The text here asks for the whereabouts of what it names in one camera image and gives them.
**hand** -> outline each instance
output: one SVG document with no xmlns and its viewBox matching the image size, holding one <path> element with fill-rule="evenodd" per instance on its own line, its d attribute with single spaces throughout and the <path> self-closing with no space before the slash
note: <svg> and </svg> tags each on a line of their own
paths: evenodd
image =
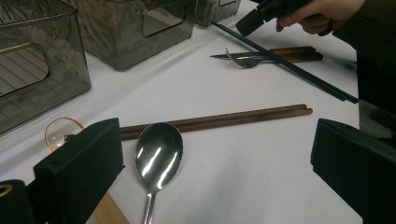
<svg viewBox="0 0 396 224">
<path fill-rule="evenodd" d="M 309 34 L 325 31 L 329 23 L 337 30 L 355 16 L 366 0 L 313 0 L 289 16 L 278 18 L 276 30 L 300 23 Z"/>
</svg>

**plastic container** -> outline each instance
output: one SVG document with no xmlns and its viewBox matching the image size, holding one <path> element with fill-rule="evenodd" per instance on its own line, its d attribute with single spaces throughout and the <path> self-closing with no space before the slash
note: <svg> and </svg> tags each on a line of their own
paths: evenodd
<svg viewBox="0 0 396 224">
<path fill-rule="evenodd" d="M 241 0 L 198 0 L 195 23 L 204 27 L 225 20 L 238 12 Z"/>
<path fill-rule="evenodd" d="M 77 13 L 57 0 L 0 2 L 0 134 L 90 89 Z"/>
<path fill-rule="evenodd" d="M 65 0 L 84 49 L 124 71 L 192 35 L 195 0 Z"/>
</svg>

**chopsticks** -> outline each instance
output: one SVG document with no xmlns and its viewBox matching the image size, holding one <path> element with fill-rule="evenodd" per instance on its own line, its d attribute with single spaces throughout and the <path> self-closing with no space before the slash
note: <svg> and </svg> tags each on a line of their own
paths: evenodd
<svg viewBox="0 0 396 224">
<path fill-rule="evenodd" d="M 287 60 L 283 59 L 282 57 L 277 56 L 276 54 L 274 54 L 273 52 L 270 52 L 267 49 L 262 48 L 260 45 L 245 38 L 244 36 L 241 36 L 240 34 L 225 27 L 224 25 L 218 24 L 214 21 L 212 21 L 212 24 L 219 27 L 221 30 L 225 31 L 229 35 L 232 35 L 233 37 L 241 40 L 245 44 L 248 44 L 249 46 L 258 50 L 262 55 L 269 56 L 276 64 L 282 64 L 283 66 L 288 68 L 290 71 L 294 72 L 294 74 L 297 75 L 298 77 L 304 79 L 305 81 L 311 83 L 312 85 L 318 87 L 319 89 L 326 91 L 327 93 L 336 97 L 337 99 L 342 100 L 342 101 L 348 100 L 354 104 L 356 104 L 359 101 L 358 98 L 334 87 L 332 84 L 330 84 L 326 81 L 323 81 L 322 79 L 320 79 L 318 77 L 315 77 L 314 75 L 305 71 L 303 68 L 301 68 L 293 63 L 288 62 Z"/>
<path fill-rule="evenodd" d="M 166 123 L 174 125 L 181 133 L 185 133 L 270 119 L 292 118 L 302 115 L 309 115 L 312 114 L 312 112 L 313 110 L 311 108 L 307 108 L 306 105 L 288 105 L 195 119 L 173 120 L 167 121 Z M 120 128 L 121 140 L 139 138 L 140 134 L 148 126 L 149 124 L 141 124 Z"/>
</svg>

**knife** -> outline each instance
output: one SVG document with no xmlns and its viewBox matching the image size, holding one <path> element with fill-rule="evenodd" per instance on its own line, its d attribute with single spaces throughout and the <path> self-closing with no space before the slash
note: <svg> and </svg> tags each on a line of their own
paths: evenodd
<svg viewBox="0 0 396 224">
<path fill-rule="evenodd" d="M 312 62 L 320 61 L 323 55 L 316 52 L 312 47 L 297 47 L 297 48 L 283 48 L 283 49 L 270 49 L 274 54 L 290 61 L 290 62 Z M 238 59 L 258 59 L 263 61 L 272 61 L 270 57 L 263 56 L 258 51 L 255 52 L 241 52 L 232 53 Z M 210 55 L 210 57 L 221 60 L 230 60 L 227 54 Z"/>
</svg>

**spoon bowl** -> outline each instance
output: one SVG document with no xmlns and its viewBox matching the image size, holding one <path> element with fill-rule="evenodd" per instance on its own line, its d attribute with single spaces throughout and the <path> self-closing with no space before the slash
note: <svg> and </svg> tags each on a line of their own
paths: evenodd
<svg viewBox="0 0 396 224">
<path fill-rule="evenodd" d="M 181 134 L 173 125 L 154 123 L 140 134 L 134 160 L 137 175 L 148 194 L 143 223 L 152 222 L 155 195 L 175 176 L 182 155 Z"/>
</svg>

